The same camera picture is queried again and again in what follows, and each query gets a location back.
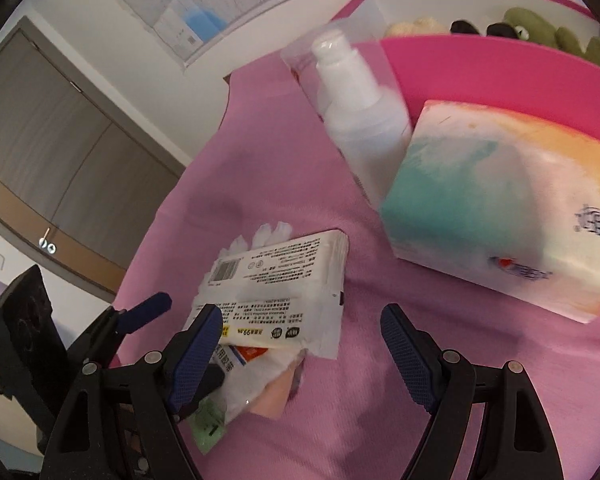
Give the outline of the beige plush bear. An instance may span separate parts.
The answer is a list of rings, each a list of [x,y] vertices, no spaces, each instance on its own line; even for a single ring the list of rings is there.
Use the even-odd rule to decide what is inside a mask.
[[[413,36],[439,36],[449,35],[449,27],[439,23],[431,16],[416,18],[415,21],[397,22],[391,24],[385,31],[385,38],[413,37]]]

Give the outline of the white spray bottle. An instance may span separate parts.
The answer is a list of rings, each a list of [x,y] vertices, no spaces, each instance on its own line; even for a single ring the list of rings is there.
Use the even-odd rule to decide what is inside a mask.
[[[412,136],[410,112],[387,55],[354,18],[329,22],[280,57],[347,163],[367,203],[387,197]]]

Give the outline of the white wet wipes pack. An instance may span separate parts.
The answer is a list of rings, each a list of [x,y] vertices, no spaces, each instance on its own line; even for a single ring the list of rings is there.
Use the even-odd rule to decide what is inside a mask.
[[[204,276],[186,325],[221,310],[221,344],[338,356],[349,237],[340,230],[222,252]]]

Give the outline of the green white wipes pouch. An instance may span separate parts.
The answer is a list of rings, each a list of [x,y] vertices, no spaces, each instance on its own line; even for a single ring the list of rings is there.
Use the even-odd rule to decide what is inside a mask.
[[[269,419],[282,416],[305,356],[302,350],[222,344],[216,348],[211,364],[222,373],[221,383],[202,397],[187,419],[198,450],[209,453],[242,413]]]

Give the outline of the pink cardboard box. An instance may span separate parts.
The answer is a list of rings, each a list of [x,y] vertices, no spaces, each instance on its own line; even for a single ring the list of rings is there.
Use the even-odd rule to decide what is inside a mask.
[[[581,41],[600,32],[594,14],[572,0],[350,0],[337,15],[358,25],[364,37],[381,37],[393,23],[425,16],[486,28],[514,6],[568,27]],[[414,115],[428,100],[478,103],[558,122],[600,140],[600,67],[582,58],[481,35],[380,43]]]

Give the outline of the green plush turtle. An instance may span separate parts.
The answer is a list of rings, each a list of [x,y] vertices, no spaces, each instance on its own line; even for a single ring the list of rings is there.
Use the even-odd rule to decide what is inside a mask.
[[[582,49],[578,37],[569,28],[555,27],[541,15],[525,8],[508,9],[504,22],[513,27],[520,40],[554,48],[600,66],[600,37],[592,37]]]

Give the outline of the grey brown wardrobe door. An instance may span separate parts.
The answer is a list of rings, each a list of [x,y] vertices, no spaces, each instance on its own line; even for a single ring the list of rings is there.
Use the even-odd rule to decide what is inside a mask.
[[[41,266],[114,298],[183,171],[28,18],[0,41],[0,223]]]

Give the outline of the pastel tissue pack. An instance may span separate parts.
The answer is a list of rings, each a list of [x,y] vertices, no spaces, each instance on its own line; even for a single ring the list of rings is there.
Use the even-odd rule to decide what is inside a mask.
[[[428,101],[380,216],[394,254],[587,323],[600,316],[600,140]]]

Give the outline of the pink bed sheet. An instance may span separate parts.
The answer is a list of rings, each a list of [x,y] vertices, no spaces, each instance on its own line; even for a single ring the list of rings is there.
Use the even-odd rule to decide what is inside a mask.
[[[600,318],[582,325],[394,258],[353,182],[278,54],[230,77],[220,130],[158,209],[114,303],[155,292],[171,310],[125,339],[123,363],[163,348],[189,315],[219,252],[264,224],[294,234],[338,229],[350,252],[336,360],[307,358],[283,416],[243,414],[195,463],[207,479],[396,479],[428,417],[408,394],[381,338],[380,312],[400,304],[440,346],[478,364],[517,360],[543,404],[565,475],[600,464]]]

